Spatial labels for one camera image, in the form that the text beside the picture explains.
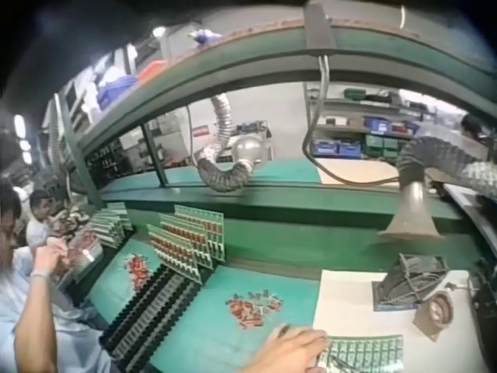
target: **bracelet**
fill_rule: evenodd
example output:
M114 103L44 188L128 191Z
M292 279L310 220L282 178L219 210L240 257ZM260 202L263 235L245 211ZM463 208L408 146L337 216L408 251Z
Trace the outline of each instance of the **bracelet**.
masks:
M33 277L42 277L46 281L50 280L50 274L45 270L34 270L33 272L31 272L31 278Z

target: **green workbench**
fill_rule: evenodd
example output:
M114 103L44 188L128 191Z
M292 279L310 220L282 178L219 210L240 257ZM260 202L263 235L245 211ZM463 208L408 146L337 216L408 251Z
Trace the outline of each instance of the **green workbench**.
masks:
M107 322L112 322L133 296L124 268L130 254L145 256L152 271L159 265L152 247L135 239L116 254L89 295ZM151 363L163 372L234 373L282 322L311 325L318 289L317 281L220 266L155 351ZM249 292L265 290L283 301L280 310L265 317L262 326L242 329L226 302L234 294L248 298Z
M323 187L307 161L269 162L242 192L222 196L202 186L194 169L167 173L174 180L171 188L158 187L156 175L149 173L115 180L102 192L105 200L126 202L138 230L136 239L118 252L90 291L104 318L112 321L133 295L124 269L129 254L146 256L152 270L158 266L146 243L145 225L157 225L158 212L172 212L174 204L223 211L228 266L250 263L253 270L217 269L151 359L164 372L232 373L276 324L310 324L320 269L386 271L399 253L440 255L451 269L467 269L491 255L465 215L437 197L429 198L428 205L444 240L380 242L377 231L394 213L397 194ZM314 276L312 280L274 276L267 274L271 265L285 268L283 272L292 277L310 272ZM263 290L283 299L281 312L262 327L241 329L226 301L233 294Z

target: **spool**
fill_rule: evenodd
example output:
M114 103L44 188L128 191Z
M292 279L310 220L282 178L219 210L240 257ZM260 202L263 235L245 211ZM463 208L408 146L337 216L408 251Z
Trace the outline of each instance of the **spool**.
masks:
M412 323L433 342L454 319L454 304L446 291L438 291L416 310Z
M426 208L425 196L425 186L421 182L411 183L401 190L397 212L387 229L378 235L389 239L442 239Z

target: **green storage bin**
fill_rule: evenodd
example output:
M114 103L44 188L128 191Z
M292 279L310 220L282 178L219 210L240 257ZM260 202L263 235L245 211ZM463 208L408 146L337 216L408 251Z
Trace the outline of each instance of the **green storage bin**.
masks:
M395 138L385 138L383 140L383 147L388 150L398 150L398 140Z
M390 150L390 149L383 149L383 158L387 160L394 161L398 157L398 152L396 150Z
M353 101L362 101L366 99L365 89L347 88L343 90L343 97Z
M383 140L384 139L379 136L367 134L364 154L373 158L381 157L383 154Z

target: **cable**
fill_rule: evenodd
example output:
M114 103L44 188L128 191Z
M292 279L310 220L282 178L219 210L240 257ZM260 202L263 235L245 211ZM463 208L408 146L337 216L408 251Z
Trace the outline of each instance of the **cable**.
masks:
M189 127L189 157L192 159L193 165L196 167L196 159L193 155L193 123L192 123L192 112L189 110L189 105L185 106L186 115L188 117L188 127Z
M405 26L405 15L406 15L406 10L405 10L405 7L403 5L401 5L401 24L400 26L398 27L399 29L403 29L404 26Z
M316 159L309 152L309 145L311 143L312 135L315 132L316 127L318 126L318 120L319 117L321 116L321 112L323 111L325 97L329 87L328 56L319 57L318 62L319 62L319 69L321 71L321 82L319 84L319 94L318 94L318 99L316 100L316 107L313 113L314 115L311 118L311 125L309 126L308 131L304 136L304 140L302 141L302 152L304 153L305 158L307 158L309 162L311 162L313 165L318 167L326 175L332 177L333 179L339 181L340 183L343 183L345 185L350 185L352 187L376 187L382 184L397 182L398 177L391 177L389 179L382 179L378 181L370 181L368 183L358 183L355 181L343 179L340 176L332 173L329 169L327 169L321 163L316 161Z

